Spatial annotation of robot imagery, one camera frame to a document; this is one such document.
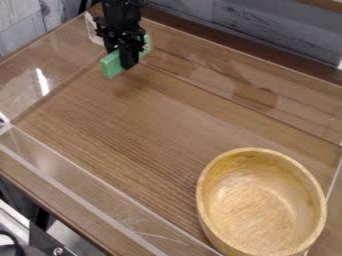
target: green block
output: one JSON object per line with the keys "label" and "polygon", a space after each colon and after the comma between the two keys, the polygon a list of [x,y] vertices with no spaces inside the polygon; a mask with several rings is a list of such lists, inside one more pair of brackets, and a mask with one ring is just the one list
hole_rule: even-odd
{"label": "green block", "polygon": [[[141,58],[147,55],[151,51],[151,39],[150,36],[145,36],[145,40],[147,43],[147,48],[145,52],[141,52]],[[113,79],[115,76],[118,76],[123,71],[123,67],[121,65],[121,56],[119,51],[114,51],[111,54],[109,54],[102,60],[102,72],[107,79]]]}

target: screw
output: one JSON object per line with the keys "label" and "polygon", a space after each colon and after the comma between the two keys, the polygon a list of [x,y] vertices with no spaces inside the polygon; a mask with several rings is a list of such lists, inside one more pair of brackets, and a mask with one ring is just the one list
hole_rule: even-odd
{"label": "screw", "polygon": [[55,256],[60,256],[63,254],[63,248],[56,248],[55,250],[54,250],[54,255]]}

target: wooden bowl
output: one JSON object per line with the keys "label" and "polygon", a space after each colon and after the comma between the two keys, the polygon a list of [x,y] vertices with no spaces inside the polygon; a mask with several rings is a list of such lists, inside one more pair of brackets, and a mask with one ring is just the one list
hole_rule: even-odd
{"label": "wooden bowl", "polygon": [[297,256],[316,242],[326,222],[322,189],[286,155],[258,148],[222,154],[198,182],[199,221],[229,256]]}

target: bowl rim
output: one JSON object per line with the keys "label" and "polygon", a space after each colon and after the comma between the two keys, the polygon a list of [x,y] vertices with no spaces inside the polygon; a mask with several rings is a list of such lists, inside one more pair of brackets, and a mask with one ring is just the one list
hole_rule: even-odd
{"label": "bowl rim", "polygon": [[214,234],[215,238],[219,240],[221,243],[223,243],[226,246],[229,246],[234,250],[238,250],[240,252],[245,253],[246,255],[253,255],[249,252],[244,251],[241,248],[234,247],[227,241],[223,241],[223,239],[221,238],[217,230],[211,228],[213,224],[211,224],[209,216],[206,215],[205,203],[203,203],[203,200],[202,200],[203,199],[203,197],[202,197],[203,184],[205,184],[205,181],[206,181],[207,173],[211,170],[213,166],[215,165],[215,163],[221,159],[226,158],[227,156],[234,155],[234,154],[240,154],[240,153],[245,153],[245,152],[262,152],[262,153],[272,154],[272,155],[276,155],[276,156],[284,158],[285,160],[292,162],[298,167],[298,169],[304,172],[308,179],[310,180],[310,182],[314,185],[316,196],[320,199],[320,206],[321,206],[321,216],[320,216],[320,220],[318,220],[314,231],[312,232],[308,239],[300,244],[297,250],[288,249],[288,250],[284,250],[281,253],[277,253],[277,254],[272,253],[272,254],[268,254],[268,255],[264,254],[262,256],[292,256],[292,255],[297,255],[298,253],[304,252],[306,249],[310,248],[310,246],[314,244],[314,242],[317,241],[317,239],[318,239],[318,237],[320,237],[320,235],[324,231],[325,224],[326,224],[326,218],[328,218],[328,203],[326,203],[326,197],[325,197],[325,193],[322,191],[322,187],[321,187],[316,177],[310,173],[310,171],[306,169],[306,167],[297,160],[294,160],[292,157],[289,157],[288,155],[285,155],[284,153],[281,153],[278,151],[274,151],[272,149],[265,149],[265,148],[257,148],[257,147],[238,148],[238,149],[234,149],[234,150],[230,150],[230,151],[222,153],[207,164],[207,166],[203,169],[203,172],[199,176],[198,185],[197,185],[197,208],[198,208],[199,218],[202,219],[201,224],[206,225],[206,228]]}

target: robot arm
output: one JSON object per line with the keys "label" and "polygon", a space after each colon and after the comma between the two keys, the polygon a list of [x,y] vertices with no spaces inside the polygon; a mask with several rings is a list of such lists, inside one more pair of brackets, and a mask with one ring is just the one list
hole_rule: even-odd
{"label": "robot arm", "polygon": [[95,17],[97,34],[103,38],[107,52],[119,50],[125,69],[139,63],[139,52],[146,47],[146,31],[141,27],[141,8],[146,0],[102,0],[105,17]]}

